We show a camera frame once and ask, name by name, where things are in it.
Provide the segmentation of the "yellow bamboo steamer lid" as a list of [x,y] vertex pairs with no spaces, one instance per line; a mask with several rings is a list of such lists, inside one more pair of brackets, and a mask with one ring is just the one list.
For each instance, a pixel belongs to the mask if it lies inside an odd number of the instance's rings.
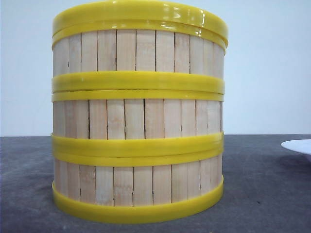
[[106,0],[74,6],[58,14],[52,41],[90,31],[143,29],[184,33],[228,46],[228,28],[216,15],[189,5],[158,0]]

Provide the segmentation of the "bamboo steamer basket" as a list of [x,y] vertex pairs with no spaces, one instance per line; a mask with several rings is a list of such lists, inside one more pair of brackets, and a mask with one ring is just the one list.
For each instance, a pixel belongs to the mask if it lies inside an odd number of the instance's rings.
[[53,153],[63,161],[168,164],[223,151],[218,101],[67,100],[53,105],[60,117]]
[[180,23],[131,20],[57,26],[52,99],[224,97],[225,42]]
[[185,164],[95,167],[54,163],[53,197],[62,211],[87,220],[137,224],[202,212],[223,195],[222,156]]

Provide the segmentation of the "white plate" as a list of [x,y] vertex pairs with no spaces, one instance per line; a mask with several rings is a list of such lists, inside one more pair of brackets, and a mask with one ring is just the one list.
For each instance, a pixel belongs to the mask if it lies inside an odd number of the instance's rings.
[[285,141],[281,143],[281,146],[285,149],[299,152],[305,155],[311,154],[311,140],[310,139]]

